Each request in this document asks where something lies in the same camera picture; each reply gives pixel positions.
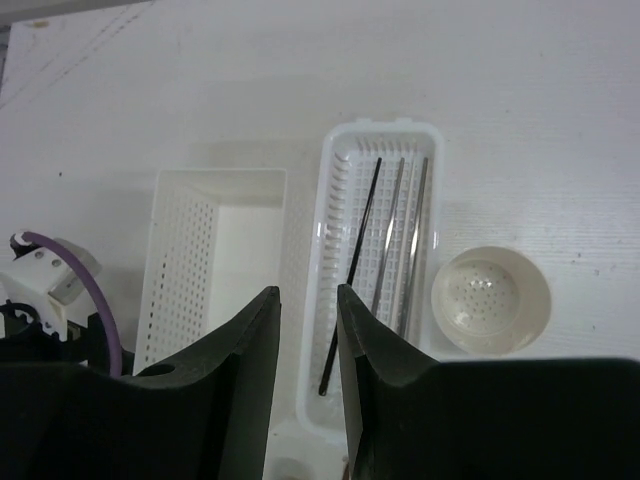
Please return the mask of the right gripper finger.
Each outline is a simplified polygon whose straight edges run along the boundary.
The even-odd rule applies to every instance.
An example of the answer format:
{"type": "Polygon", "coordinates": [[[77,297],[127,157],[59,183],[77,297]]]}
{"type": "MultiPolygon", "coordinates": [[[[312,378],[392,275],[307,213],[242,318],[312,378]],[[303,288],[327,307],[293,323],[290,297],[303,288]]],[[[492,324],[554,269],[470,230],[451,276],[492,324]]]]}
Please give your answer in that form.
{"type": "Polygon", "coordinates": [[[635,479],[639,365],[439,362],[337,290],[354,479],[635,479]]]}

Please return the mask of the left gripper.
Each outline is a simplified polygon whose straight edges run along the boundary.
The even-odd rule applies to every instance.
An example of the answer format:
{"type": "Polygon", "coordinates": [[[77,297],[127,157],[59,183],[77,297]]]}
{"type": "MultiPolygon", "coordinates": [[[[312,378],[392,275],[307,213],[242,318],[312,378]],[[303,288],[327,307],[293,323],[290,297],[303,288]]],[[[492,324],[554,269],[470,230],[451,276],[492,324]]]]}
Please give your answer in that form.
{"type": "Polygon", "coordinates": [[[232,319],[135,376],[111,378],[100,316],[48,334],[1,306],[5,479],[259,479],[280,340],[269,286],[232,319]],[[90,368],[74,363],[85,362],[90,368]]]}

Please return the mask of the black chopstick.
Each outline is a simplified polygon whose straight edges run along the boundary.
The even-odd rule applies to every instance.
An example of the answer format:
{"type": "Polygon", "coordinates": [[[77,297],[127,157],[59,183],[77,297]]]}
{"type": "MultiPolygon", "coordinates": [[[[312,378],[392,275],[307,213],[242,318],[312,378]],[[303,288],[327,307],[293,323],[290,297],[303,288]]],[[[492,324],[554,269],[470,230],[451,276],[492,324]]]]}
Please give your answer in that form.
{"type": "MultiPolygon", "coordinates": [[[[382,165],[382,158],[379,157],[375,164],[375,169],[374,169],[373,177],[371,180],[370,188],[368,191],[364,213],[361,218],[361,222],[358,230],[358,236],[356,239],[356,244],[355,244],[354,252],[351,259],[351,264],[350,264],[350,268],[347,275],[346,283],[348,285],[352,285],[353,280],[355,278],[359,257],[360,257],[360,252],[361,252],[362,244],[364,241],[364,236],[366,233],[367,223],[368,223],[368,220],[370,217],[370,211],[373,205],[375,189],[377,186],[381,165],[382,165]]],[[[337,346],[338,346],[338,332],[337,332],[337,325],[334,325],[334,330],[331,337],[329,350],[325,359],[325,363],[324,363],[324,367],[323,367],[323,371],[320,379],[320,384],[318,388],[318,395],[321,397],[324,397],[327,394],[328,386],[331,379],[332,369],[333,369],[335,358],[336,358],[337,346]]]]}

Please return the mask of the white chopstick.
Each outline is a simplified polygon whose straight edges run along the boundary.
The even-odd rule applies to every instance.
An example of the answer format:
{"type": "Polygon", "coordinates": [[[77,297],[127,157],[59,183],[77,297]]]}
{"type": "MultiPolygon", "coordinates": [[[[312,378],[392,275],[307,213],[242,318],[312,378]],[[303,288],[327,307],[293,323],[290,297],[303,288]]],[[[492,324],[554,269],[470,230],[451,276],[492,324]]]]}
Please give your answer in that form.
{"type": "Polygon", "coordinates": [[[410,212],[411,212],[411,203],[412,203],[412,197],[413,197],[413,183],[414,183],[414,177],[415,177],[415,171],[416,171],[416,161],[413,160],[411,163],[411,169],[410,169],[410,174],[409,174],[409,178],[407,181],[407,189],[406,189],[406,196],[404,198],[405,203],[404,203],[404,215],[402,216],[402,235],[401,235],[401,243],[400,243],[400,250],[399,250],[399,259],[398,259],[398,270],[396,273],[396,282],[395,282],[395,290],[394,290],[394,297],[393,297],[393,303],[392,303],[392,310],[391,310],[391,317],[390,317],[390,321],[391,321],[391,325],[392,328],[395,328],[395,324],[398,321],[399,318],[399,311],[400,311],[400,300],[401,300],[401,294],[402,294],[402,289],[403,289],[403,278],[404,278],[404,270],[405,270],[405,256],[407,253],[407,242],[408,242],[408,230],[409,230],[409,224],[410,224],[410,212]]]}

